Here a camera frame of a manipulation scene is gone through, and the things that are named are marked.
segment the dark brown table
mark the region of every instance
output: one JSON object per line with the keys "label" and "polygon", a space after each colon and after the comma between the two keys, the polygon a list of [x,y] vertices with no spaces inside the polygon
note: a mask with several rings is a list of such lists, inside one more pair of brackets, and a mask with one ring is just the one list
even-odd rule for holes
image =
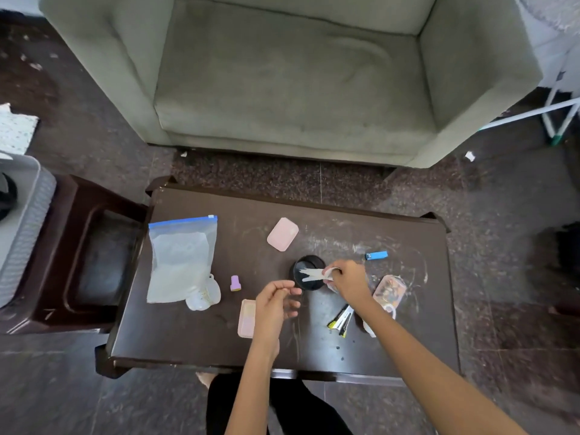
{"label": "dark brown table", "polygon": [[[221,302],[205,311],[191,311],[184,301],[147,304],[152,251],[144,236],[106,348],[115,366],[241,369],[250,348],[250,339],[237,334],[243,299],[255,299],[269,281],[287,279],[291,264],[303,255],[330,263],[338,258],[360,261],[365,252],[388,250],[387,259],[366,262],[370,284],[375,287],[386,274],[402,277],[408,295],[397,308],[397,321],[459,371],[446,228],[439,221],[179,185],[157,189],[149,210],[151,222],[209,214],[218,216],[212,273],[221,287]],[[285,252],[266,242],[281,217],[300,227]],[[230,292],[232,275],[239,275],[241,291]],[[324,287],[303,293],[300,301],[298,318],[282,329],[274,376],[402,384],[358,317],[346,338],[326,327],[345,304],[339,295]]]}

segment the green sofa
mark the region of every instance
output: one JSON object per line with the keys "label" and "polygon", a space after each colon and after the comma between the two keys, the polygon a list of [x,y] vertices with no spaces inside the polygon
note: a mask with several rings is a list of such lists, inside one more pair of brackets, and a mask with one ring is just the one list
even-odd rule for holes
{"label": "green sofa", "polygon": [[541,80],[514,0],[41,0],[147,143],[430,167]]}

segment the person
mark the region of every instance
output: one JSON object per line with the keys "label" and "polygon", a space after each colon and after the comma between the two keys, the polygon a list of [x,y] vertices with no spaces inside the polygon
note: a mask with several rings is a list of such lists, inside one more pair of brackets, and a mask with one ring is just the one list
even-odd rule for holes
{"label": "person", "polygon": [[[440,435],[526,433],[374,301],[362,264],[338,260],[330,267],[340,269],[332,271],[338,292],[374,331]],[[270,379],[282,323],[295,317],[300,307],[287,296],[299,294],[293,281],[273,281],[257,296],[254,335],[243,372],[217,375],[209,384],[208,435],[268,433],[269,403],[286,435],[352,433],[337,411],[310,393],[301,380]]]}

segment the sofa armrest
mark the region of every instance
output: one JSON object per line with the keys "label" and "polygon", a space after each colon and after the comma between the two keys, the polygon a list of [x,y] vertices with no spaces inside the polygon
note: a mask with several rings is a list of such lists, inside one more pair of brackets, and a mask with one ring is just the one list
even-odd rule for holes
{"label": "sofa armrest", "polygon": [[[127,13],[135,1],[40,0],[40,10],[135,132],[145,142],[169,145],[153,106],[153,94],[173,0],[165,6],[166,12],[158,11],[161,18],[156,19],[154,27],[142,21],[141,42],[126,29],[115,29],[115,23],[125,20],[128,27],[134,25]],[[146,7],[137,7],[135,18],[142,18],[144,13]],[[148,60],[142,50],[154,34],[163,35],[156,37],[156,44],[161,42],[156,67],[147,65],[155,58],[149,56]]]}
{"label": "sofa armrest", "polygon": [[419,44],[439,136],[408,166],[436,163],[542,79],[515,0],[437,0]]}

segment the forearm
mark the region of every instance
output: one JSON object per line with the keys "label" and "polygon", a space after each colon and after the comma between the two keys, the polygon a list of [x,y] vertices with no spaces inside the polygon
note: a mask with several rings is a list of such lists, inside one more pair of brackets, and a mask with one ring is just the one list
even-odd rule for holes
{"label": "forearm", "polygon": [[252,343],[227,424],[226,435],[265,434],[272,357]]}
{"label": "forearm", "polygon": [[525,434],[511,418],[446,366],[373,299],[356,309],[395,363],[441,435]]}

